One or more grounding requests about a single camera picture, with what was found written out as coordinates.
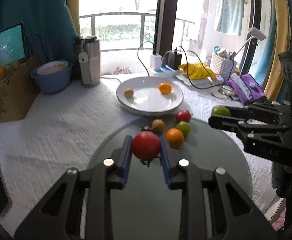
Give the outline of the green lime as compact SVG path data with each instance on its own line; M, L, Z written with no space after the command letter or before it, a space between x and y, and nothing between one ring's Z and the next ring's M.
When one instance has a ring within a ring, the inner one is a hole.
M175 128L180 130L184 137L186 137L190 132L190 124L186 121L178 122Z
M211 115L231 116L231 112L225 106L216 105L212 108Z

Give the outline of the red tomato back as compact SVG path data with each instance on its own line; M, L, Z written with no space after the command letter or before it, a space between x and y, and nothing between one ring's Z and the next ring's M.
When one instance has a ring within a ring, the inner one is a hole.
M176 114L176 121L177 122L190 122L192 115L190 114L190 112L188 110L181 110Z

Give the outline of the red tomato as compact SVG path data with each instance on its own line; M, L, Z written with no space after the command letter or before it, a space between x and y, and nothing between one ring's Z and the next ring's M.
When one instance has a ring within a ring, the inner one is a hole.
M190 122L192 115L190 114L190 112L188 110L181 110L176 114L176 121L177 122Z
M157 135L149 131L139 132L132 141L132 153L143 165L150 163L161 150L161 142Z

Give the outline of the orange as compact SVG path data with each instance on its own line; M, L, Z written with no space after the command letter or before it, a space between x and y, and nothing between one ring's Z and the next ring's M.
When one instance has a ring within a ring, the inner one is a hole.
M169 83L161 83L158 86L158 89L159 89L160 93L163 94L163 95L170 94L171 91L172 91L172 87L171 87L171 85Z
M185 141L183 133L177 128L169 129L166 132L166 138L172 148L180 148Z

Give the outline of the dark cherry back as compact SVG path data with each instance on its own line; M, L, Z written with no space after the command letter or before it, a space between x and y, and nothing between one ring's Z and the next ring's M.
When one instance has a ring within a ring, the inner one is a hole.
M141 128L141 131L148 131L148 132L152 132L153 129L152 127L148 126L148 125L145 125Z

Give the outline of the red tomato front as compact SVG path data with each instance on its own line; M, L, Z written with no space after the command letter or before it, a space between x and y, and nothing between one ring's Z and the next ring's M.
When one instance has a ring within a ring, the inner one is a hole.
M143 165L150 163L161 150L161 142L157 135L149 131L139 132L132 141L132 153Z

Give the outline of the brown kiwi fruit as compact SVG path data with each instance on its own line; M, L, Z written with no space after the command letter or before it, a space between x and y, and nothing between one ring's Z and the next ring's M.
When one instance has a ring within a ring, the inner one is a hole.
M127 98L127 99L130 99L132 98L134 95L134 91L132 88L127 88L125 91L124 91L124 96Z

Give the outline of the white woven basket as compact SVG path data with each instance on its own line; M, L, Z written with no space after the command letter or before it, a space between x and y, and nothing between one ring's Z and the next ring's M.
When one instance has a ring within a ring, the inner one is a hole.
M231 75L235 72L237 62L233 59L225 59L213 53L210 63L210 68L217 75L220 75L224 81L228 81Z

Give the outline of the white desk lamp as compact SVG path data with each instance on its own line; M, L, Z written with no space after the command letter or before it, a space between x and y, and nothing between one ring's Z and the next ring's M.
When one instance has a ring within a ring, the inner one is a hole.
M266 39L266 35L263 32L261 32L259 29L257 29L256 27L250 27L250 29L248 30L248 34L250 35L250 37L245 41L245 43L241 46L241 48L238 51L234 51L233 53L231 53L232 59L234 59L236 55L239 52L241 52L241 50L250 42L250 40L256 38L259 41L263 41Z

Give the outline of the brown kiwi in pile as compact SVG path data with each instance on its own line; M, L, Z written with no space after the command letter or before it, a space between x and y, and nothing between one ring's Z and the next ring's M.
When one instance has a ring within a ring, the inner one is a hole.
M165 128L165 123L161 119L156 119L152 122L151 129L154 133L162 133Z

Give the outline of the black charger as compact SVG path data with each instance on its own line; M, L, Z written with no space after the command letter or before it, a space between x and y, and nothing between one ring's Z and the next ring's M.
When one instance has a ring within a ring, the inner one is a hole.
M174 70L177 70L181 65L182 54L179 53L178 49L172 50L168 53L167 65Z

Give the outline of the white power strip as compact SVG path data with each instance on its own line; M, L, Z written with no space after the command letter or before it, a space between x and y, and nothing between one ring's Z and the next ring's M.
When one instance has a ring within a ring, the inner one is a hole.
M160 70L149 69L150 76L169 79L177 74L177 70L171 69L169 66L161 67Z

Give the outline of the hanging light blue towel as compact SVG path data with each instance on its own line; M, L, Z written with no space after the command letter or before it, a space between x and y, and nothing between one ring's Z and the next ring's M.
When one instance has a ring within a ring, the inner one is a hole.
M216 31L240 36L244 18L245 0L218 0Z

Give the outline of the blue bowl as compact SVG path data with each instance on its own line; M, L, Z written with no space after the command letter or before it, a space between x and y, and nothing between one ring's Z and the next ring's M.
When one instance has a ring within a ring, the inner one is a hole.
M69 84L72 67L73 63L68 61L51 61L35 68L30 75L41 92L55 94Z

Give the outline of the tablet screen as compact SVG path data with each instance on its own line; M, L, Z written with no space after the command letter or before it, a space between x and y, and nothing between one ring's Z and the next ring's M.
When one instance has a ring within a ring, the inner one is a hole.
M2 64L22 62L28 57L22 23L0 31L0 53Z

